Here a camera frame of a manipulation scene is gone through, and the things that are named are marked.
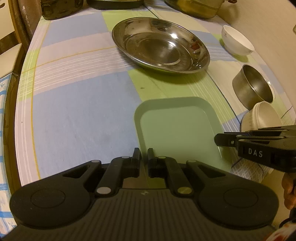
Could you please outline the right hand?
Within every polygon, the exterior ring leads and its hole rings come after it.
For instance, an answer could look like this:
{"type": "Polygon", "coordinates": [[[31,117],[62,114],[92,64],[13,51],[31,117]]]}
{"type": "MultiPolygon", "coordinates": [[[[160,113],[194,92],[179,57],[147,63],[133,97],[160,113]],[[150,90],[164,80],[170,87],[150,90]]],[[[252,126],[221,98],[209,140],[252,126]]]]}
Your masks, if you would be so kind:
{"type": "Polygon", "coordinates": [[[282,178],[281,185],[284,189],[284,205],[288,210],[292,210],[295,208],[296,201],[294,180],[288,173],[285,173],[282,178]]]}

